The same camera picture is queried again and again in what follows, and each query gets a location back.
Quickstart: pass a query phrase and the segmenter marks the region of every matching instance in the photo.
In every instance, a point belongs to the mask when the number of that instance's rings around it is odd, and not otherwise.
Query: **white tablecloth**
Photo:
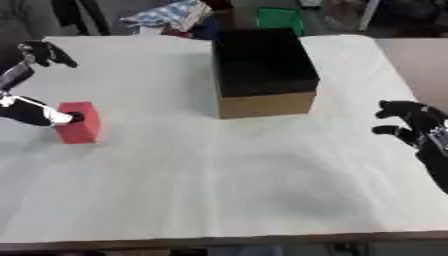
[[[227,121],[209,42],[51,41],[80,67],[38,68],[15,92],[92,101],[104,128],[63,145],[0,120],[0,242],[448,229],[413,149],[370,131],[379,100],[414,97],[369,38],[303,39],[322,79],[310,114]]]

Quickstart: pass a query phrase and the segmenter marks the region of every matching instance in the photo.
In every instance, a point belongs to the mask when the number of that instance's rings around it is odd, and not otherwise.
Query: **green container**
[[[257,25],[260,28],[292,28],[303,36],[303,23],[297,10],[283,8],[258,8]]]

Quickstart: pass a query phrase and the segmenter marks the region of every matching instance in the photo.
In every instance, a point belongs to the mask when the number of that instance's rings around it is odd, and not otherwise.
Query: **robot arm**
[[[34,74],[31,65],[50,66],[50,61],[75,68],[78,64],[59,47],[41,41],[29,41],[18,48],[6,49],[0,60],[0,117],[36,126],[65,125],[84,120],[81,113],[60,113],[43,102],[14,96],[11,89]]]
[[[380,119],[399,117],[408,126],[382,125],[375,134],[389,134],[417,149],[417,158],[426,166],[436,184],[448,194],[448,115],[410,101],[381,101]]]

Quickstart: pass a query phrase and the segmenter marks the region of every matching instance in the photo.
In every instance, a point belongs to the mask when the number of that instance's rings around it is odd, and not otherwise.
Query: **brown cardboard box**
[[[305,114],[319,77],[291,29],[233,30],[213,42],[221,119]]]

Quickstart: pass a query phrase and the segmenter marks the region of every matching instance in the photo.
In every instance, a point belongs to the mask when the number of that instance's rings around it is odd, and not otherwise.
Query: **red cube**
[[[91,102],[69,102],[59,105],[59,112],[81,112],[83,122],[56,126],[65,144],[95,143],[101,126],[98,112]]]

